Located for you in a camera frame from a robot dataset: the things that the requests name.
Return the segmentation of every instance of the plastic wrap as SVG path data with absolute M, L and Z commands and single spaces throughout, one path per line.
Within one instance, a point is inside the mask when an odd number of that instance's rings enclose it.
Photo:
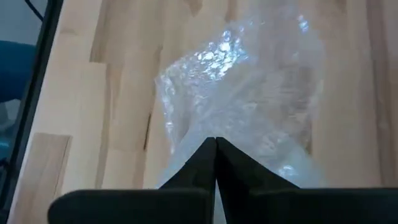
M 305 150 L 322 88 L 322 44 L 294 1 L 264 9 L 156 79 L 172 143 L 160 184 L 207 137 L 219 136 L 299 187 L 324 185 Z

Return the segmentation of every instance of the wooden floor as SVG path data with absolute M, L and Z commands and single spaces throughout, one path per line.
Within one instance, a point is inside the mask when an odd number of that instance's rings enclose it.
M 331 187 L 396 186 L 398 2 L 298 0 L 326 51 L 312 157 Z M 77 189 L 155 186 L 167 165 L 154 78 L 263 0 L 65 0 L 9 223 Z

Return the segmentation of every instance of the light wood plank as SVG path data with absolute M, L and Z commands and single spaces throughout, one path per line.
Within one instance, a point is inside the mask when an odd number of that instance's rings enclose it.
M 26 178 L 20 182 L 19 197 L 9 223 L 46 223 L 54 199 L 63 158 L 71 136 L 35 133 L 26 164 Z
M 68 155 L 62 194 L 96 188 L 105 110 L 106 65 L 89 63 L 77 84 L 78 125 Z

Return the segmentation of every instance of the black frame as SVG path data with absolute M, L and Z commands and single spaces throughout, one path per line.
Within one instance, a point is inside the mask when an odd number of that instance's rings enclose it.
M 45 10 L 44 21 L 36 45 L 32 76 L 21 101 L 16 120 L 17 128 L 12 135 L 11 153 L 7 157 L 8 166 L 2 170 L 0 177 L 0 223 L 6 222 L 11 208 L 62 5 L 63 0 L 49 0 Z

